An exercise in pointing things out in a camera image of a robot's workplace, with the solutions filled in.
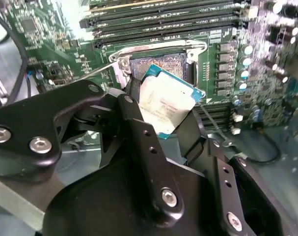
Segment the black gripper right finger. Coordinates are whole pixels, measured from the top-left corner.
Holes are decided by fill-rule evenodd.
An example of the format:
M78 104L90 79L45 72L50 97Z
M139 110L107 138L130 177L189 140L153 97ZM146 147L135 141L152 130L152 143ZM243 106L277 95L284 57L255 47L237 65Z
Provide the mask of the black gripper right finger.
M241 157L228 159L196 110L177 128L181 155L204 174L207 223L218 236L288 236L290 216Z

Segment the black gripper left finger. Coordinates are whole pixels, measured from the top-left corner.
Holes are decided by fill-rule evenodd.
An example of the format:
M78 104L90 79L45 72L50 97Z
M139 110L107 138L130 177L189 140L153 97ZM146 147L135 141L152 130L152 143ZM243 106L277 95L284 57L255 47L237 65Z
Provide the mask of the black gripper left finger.
M165 157L136 100L125 93L113 96L89 80L0 108L0 128L11 134L0 142L3 177L35 182L48 179L61 157L61 144L89 130L112 141L122 140L113 154L115 161Z

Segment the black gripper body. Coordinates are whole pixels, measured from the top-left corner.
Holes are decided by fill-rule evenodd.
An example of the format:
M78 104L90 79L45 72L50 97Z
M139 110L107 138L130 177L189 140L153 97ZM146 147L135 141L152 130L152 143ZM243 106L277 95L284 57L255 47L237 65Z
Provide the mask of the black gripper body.
M72 183L50 203L46 236L214 236L220 216L209 178L148 156L125 157Z

